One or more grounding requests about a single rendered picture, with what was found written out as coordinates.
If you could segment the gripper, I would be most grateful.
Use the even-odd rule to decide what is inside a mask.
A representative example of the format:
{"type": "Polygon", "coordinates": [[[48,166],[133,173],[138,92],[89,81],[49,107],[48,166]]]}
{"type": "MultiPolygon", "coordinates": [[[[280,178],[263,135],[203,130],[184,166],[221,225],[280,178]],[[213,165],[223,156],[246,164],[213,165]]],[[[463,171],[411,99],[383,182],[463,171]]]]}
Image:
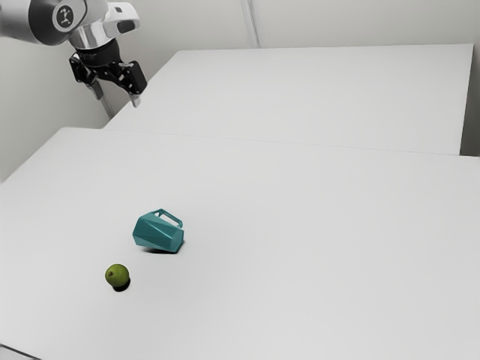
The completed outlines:
{"type": "Polygon", "coordinates": [[[147,80],[139,62],[122,62],[117,40],[111,40],[96,49],[76,49],[69,58],[69,64],[75,80],[86,85],[97,101],[102,100],[103,90],[96,74],[89,68],[104,67],[100,71],[101,79],[124,90],[134,108],[141,104],[141,95],[146,90],[147,80]]]}

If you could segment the teal faceted mug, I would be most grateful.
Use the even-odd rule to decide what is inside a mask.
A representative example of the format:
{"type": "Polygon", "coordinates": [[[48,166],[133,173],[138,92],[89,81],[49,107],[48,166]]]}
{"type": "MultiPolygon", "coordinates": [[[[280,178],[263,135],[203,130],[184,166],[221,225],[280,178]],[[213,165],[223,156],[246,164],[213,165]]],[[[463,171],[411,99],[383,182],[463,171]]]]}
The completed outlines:
{"type": "Polygon", "coordinates": [[[133,239],[138,246],[176,254],[184,243],[183,222],[160,208],[137,219],[133,239]]]}

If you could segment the green round fruit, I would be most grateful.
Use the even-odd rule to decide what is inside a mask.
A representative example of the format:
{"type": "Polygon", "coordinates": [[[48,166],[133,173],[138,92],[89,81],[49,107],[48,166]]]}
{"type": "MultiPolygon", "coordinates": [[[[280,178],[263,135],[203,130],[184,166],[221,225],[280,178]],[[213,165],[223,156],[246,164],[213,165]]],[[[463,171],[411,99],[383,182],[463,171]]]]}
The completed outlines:
{"type": "Polygon", "coordinates": [[[104,274],[106,282],[112,288],[124,287],[130,280],[130,273],[122,264],[112,264],[104,274]]]}

